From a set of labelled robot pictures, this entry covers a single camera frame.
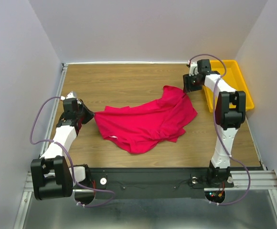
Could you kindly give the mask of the red t shirt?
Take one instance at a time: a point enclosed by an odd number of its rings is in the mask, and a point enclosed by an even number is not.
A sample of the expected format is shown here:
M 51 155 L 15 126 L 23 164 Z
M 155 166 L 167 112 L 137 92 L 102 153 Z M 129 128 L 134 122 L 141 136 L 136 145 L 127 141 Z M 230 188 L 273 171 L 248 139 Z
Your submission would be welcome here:
M 144 154 L 160 142 L 177 142 L 196 116 L 188 95 L 166 85 L 161 98 L 135 107 L 106 106 L 95 121 L 104 140 L 130 154 Z

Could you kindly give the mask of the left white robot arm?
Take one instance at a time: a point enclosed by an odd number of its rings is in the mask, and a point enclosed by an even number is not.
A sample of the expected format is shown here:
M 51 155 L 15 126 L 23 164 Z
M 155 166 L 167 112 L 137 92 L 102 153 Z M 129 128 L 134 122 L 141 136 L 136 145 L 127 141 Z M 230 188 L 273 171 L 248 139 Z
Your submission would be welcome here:
M 47 139 L 46 151 L 31 162 L 34 196 L 37 200 L 70 197 L 76 183 L 86 188 L 92 176 L 88 167 L 69 167 L 68 151 L 77 138 L 82 125 L 91 121 L 95 114 L 90 111 L 74 92 L 59 98 L 63 109 L 56 125 L 53 139 Z

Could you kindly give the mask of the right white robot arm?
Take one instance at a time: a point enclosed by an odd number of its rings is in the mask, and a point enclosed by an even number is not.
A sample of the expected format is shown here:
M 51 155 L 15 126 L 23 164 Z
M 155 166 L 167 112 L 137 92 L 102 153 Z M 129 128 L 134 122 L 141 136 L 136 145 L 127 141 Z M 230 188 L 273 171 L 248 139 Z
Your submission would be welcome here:
M 213 121 L 217 140 L 205 180 L 208 185 L 217 186 L 230 176 L 234 138 L 245 121 L 246 93 L 234 89 L 219 72 L 213 71 L 208 59 L 189 61 L 187 66 L 189 73 L 183 76 L 183 91 L 189 93 L 206 87 L 213 92 Z

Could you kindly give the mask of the yellow plastic bin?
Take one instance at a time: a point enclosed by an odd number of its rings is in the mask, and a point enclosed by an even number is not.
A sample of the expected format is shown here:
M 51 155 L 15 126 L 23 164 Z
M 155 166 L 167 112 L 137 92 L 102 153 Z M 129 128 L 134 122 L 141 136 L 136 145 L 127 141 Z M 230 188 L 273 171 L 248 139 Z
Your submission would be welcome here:
M 244 91 L 246 93 L 246 111 L 253 110 L 255 105 L 253 103 L 252 97 L 249 93 L 245 80 L 242 76 L 241 70 L 238 66 L 236 60 L 223 60 L 223 63 L 226 66 L 227 73 L 223 79 L 237 91 Z M 203 86 L 205 93 L 208 109 L 210 113 L 213 112 L 213 92 L 211 89 Z

